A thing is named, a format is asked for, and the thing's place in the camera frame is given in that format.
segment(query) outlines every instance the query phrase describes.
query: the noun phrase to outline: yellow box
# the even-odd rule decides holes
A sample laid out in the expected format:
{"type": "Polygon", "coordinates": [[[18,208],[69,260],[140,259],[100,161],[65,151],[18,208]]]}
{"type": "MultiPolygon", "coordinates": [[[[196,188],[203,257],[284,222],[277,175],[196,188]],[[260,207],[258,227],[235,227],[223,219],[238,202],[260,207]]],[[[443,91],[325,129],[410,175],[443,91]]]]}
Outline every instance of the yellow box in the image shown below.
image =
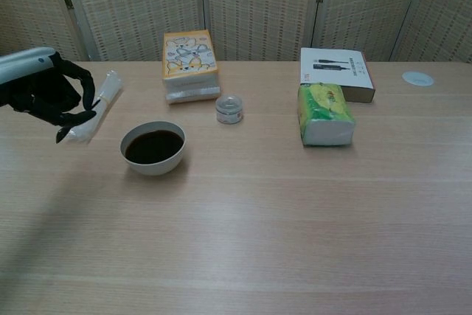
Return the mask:
{"type": "Polygon", "coordinates": [[[208,30],[164,34],[162,78],[168,103],[220,96],[218,66],[208,30]]]}

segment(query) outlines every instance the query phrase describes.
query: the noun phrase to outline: coffee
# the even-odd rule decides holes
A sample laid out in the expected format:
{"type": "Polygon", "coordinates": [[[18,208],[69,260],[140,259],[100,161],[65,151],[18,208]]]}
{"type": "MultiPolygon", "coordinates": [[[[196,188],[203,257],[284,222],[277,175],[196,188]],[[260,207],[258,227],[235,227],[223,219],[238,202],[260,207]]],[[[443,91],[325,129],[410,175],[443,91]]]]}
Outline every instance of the coffee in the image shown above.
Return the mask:
{"type": "Polygon", "coordinates": [[[175,155],[184,140],[171,131],[154,131],[135,138],[126,148],[125,157],[137,164],[155,164],[175,155]]]}

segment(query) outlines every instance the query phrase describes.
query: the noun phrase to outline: white bowl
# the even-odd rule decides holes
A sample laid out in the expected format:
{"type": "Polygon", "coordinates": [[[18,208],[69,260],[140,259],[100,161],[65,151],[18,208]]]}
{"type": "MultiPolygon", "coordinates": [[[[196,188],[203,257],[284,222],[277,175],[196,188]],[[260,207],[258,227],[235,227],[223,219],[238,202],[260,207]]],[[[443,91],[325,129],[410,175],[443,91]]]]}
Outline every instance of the white bowl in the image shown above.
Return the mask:
{"type": "Polygon", "coordinates": [[[184,130],[176,125],[175,123],[166,122],[166,121],[155,121],[155,122],[148,122],[143,125],[138,125],[137,127],[133,128],[129,131],[122,139],[120,150],[123,159],[130,165],[130,167],[137,171],[138,173],[142,173],[143,175],[151,175],[157,176],[162,175],[164,173],[168,173],[174,167],[178,165],[178,163],[182,160],[184,156],[184,148],[186,144],[185,133],[184,130]],[[156,162],[154,164],[137,164],[132,162],[125,157],[126,148],[131,144],[132,141],[135,140],[138,136],[141,136],[146,133],[154,132],[154,131],[171,131],[177,134],[179,137],[182,138],[184,144],[180,150],[172,155],[169,159],[163,160],[161,162],[156,162]]]}

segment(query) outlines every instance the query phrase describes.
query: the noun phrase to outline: woven panel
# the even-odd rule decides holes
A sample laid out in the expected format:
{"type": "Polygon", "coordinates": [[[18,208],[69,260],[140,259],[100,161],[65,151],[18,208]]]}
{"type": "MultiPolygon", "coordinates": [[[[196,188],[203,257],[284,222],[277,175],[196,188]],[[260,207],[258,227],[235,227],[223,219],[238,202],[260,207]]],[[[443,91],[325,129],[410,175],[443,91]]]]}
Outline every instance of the woven panel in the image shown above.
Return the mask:
{"type": "Polygon", "coordinates": [[[308,0],[209,0],[218,60],[297,60],[308,0]]]}
{"type": "Polygon", "coordinates": [[[472,0],[414,0],[407,19],[395,60],[472,62],[472,0]]]}
{"type": "Polygon", "coordinates": [[[389,60],[411,0],[326,0],[314,45],[356,49],[367,60],[389,60]]]}
{"type": "Polygon", "coordinates": [[[51,46],[70,60],[85,59],[63,0],[0,0],[0,4],[0,55],[51,46]]]}
{"type": "Polygon", "coordinates": [[[165,32],[196,30],[197,0],[81,0],[102,60],[161,60],[165,32]]]}

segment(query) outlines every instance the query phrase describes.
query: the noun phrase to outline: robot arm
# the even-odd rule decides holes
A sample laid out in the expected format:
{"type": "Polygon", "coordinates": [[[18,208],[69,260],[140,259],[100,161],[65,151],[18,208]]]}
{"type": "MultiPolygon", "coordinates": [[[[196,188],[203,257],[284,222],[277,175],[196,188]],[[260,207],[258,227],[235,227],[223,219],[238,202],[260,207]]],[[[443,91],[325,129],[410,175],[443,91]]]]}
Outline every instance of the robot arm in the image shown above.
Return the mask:
{"type": "Polygon", "coordinates": [[[90,72],[62,59],[53,48],[37,47],[0,57],[0,106],[10,105],[15,111],[61,126],[57,143],[71,128],[95,116],[94,96],[90,72]],[[80,95],[64,75],[80,81],[85,111],[66,113],[79,104],[80,95]]]}

